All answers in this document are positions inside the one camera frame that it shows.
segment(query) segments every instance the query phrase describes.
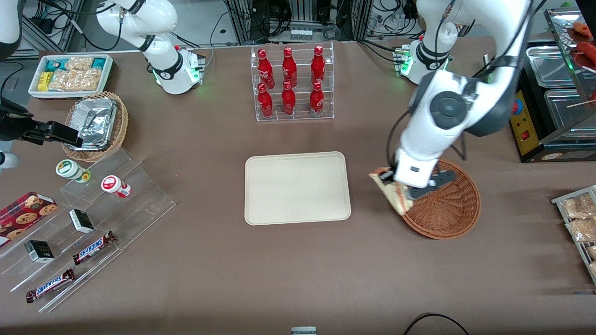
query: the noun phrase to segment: cookie box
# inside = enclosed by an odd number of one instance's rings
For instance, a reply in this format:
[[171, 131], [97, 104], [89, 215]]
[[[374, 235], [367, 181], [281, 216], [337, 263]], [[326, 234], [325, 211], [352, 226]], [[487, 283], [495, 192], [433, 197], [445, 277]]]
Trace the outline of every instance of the cookie box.
[[[105, 63], [103, 64], [103, 68], [101, 71], [100, 82], [97, 85], [97, 89], [95, 91], [40, 91], [38, 88], [39, 80], [42, 78], [42, 74], [46, 71], [46, 67], [49, 60], [55, 60], [57, 58], [69, 58], [69, 57], [93, 57], [93, 58], [103, 58], [105, 59]], [[31, 80], [31, 85], [29, 85], [29, 94], [37, 99], [40, 100], [60, 100], [60, 99], [74, 99], [74, 98], [82, 98], [87, 97], [92, 94], [98, 94], [104, 91], [105, 86], [108, 82], [108, 77], [110, 75], [110, 70], [112, 66], [113, 60], [109, 55], [106, 54], [70, 54], [70, 55], [50, 55], [50, 56], [43, 56], [39, 60], [38, 68], [35, 70], [35, 74], [33, 75], [33, 80]]]
[[28, 192], [0, 210], [0, 247], [58, 209], [54, 199]]

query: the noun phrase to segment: snickers bar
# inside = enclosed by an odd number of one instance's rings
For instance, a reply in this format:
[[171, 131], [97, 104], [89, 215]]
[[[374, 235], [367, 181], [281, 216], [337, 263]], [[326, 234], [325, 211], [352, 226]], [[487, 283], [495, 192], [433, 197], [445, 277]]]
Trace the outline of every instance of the snickers bar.
[[74, 281], [75, 280], [75, 273], [71, 268], [68, 268], [65, 273], [57, 276], [56, 278], [50, 280], [49, 282], [45, 283], [44, 285], [37, 288], [37, 290], [31, 290], [27, 292], [27, 303], [32, 303], [39, 299], [44, 294], [48, 293], [51, 290], [56, 289], [58, 286], [66, 283], [67, 281]]
[[99, 240], [95, 241], [92, 245], [84, 248], [80, 253], [73, 256], [74, 264], [78, 265], [83, 262], [86, 258], [91, 257], [96, 252], [100, 251], [103, 247], [108, 245], [108, 243], [112, 242], [116, 239], [116, 236], [110, 230], [106, 235], [103, 235]]

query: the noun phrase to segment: white box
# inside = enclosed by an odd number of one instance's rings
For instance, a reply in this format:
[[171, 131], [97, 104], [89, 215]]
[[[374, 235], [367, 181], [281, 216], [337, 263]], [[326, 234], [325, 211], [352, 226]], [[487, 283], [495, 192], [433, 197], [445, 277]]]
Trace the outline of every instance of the white box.
[[[69, 92], [38, 91], [39, 77], [41, 76], [41, 73], [44, 72], [44, 70], [46, 68], [46, 64], [48, 63], [48, 60], [55, 60], [60, 57], [63, 57], [63, 58], [69, 58], [69, 57], [105, 58], [104, 68], [101, 71], [100, 83], [97, 85], [97, 89], [95, 91], [69, 91]], [[106, 54], [67, 54], [67, 55], [43, 56], [39, 60], [38, 68], [37, 68], [37, 70], [35, 70], [35, 75], [33, 76], [33, 80], [31, 80], [31, 85], [29, 85], [29, 94], [32, 97], [35, 97], [37, 99], [69, 99], [69, 98], [87, 97], [88, 95], [103, 92], [105, 85], [108, 82], [108, 77], [110, 75], [112, 63], [113, 63], [112, 58]]]

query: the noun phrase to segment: stainless steel tray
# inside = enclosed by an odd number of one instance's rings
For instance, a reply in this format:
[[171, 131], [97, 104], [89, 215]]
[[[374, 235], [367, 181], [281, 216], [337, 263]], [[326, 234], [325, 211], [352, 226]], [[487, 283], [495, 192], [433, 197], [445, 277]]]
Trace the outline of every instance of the stainless steel tray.
[[[581, 103], [577, 89], [551, 89], [544, 93], [548, 109], [557, 128], [573, 123], [577, 117], [586, 113], [585, 105], [567, 108], [572, 104]], [[596, 114], [582, 121], [577, 127], [571, 128], [565, 137], [596, 137]]]
[[526, 50], [530, 65], [544, 88], [574, 87], [567, 64], [556, 46], [534, 46]]

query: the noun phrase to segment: small black box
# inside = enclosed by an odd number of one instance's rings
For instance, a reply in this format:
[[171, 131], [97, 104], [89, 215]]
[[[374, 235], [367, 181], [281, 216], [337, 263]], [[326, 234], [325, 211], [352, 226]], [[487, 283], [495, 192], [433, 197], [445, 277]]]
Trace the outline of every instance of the small black box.
[[82, 210], [73, 209], [69, 212], [69, 215], [76, 230], [84, 232], [85, 234], [90, 234], [93, 232], [93, 229], [95, 229], [87, 213]]
[[44, 241], [29, 240], [25, 243], [25, 249], [29, 253], [31, 260], [37, 263], [49, 263], [54, 259], [52, 250]]

